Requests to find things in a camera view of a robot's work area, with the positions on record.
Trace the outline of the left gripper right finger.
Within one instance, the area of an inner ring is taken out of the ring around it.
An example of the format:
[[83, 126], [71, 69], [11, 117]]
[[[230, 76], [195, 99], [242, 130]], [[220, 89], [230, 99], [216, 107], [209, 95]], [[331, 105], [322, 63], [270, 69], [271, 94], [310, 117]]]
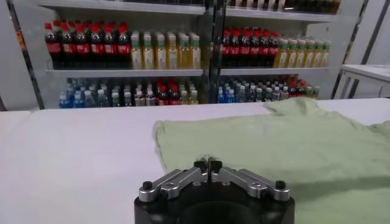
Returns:
[[282, 180], [274, 182], [247, 169], [235, 170], [223, 166], [222, 162], [217, 160], [209, 160], [208, 166], [212, 182], [221, 182], [224, 185], [233, 183], [252, 198], [262, 199], [270, 196], [276, 201], [290, 199], [290, 190]]

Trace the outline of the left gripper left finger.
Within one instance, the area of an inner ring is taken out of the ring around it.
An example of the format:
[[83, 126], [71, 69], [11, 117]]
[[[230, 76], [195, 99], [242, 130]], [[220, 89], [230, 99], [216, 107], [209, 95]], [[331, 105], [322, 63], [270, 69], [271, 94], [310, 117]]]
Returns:
[[160, 198], [173, 200], [185, 191], [195, 191], [208, 182], [210, 171], [208, 160], [195, 161], [188, 169], [175, 169], [155, 181], [144, 181], [138, 190], [141, 203], [152, 203]]

